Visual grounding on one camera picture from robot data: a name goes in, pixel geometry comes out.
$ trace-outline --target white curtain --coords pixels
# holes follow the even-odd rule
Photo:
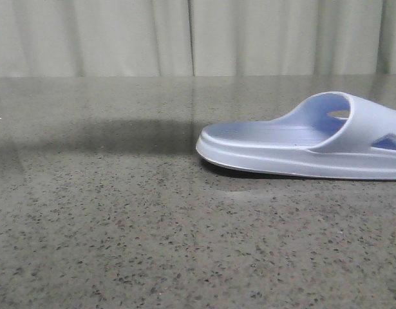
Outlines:
[[[396,73],[396,0],[0,0],[0,77]]]

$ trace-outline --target speckled granite countertop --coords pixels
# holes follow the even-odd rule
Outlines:
[[[201,161],[213,122],[396,75],[0,79],[0,308],[396,308],[396,182]]]

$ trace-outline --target gray countertop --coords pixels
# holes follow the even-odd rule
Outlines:
[[[0,79],[0,308],[396,308],[396,182],[249,174],[206,124],[396,75]]]

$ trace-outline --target slide sandal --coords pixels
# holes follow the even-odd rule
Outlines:
[[[335,116],[339,111],[349,117]],[[318,93],[271,121],[207,126],[196,150],[240,171],[396,180],[396,110],[343,92]]]

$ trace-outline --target white slide sandal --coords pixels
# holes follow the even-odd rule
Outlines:
[[[240,171],[396,180],[396,110],[343,92],[318,93],[271,121],[207,126],[196,150]]]

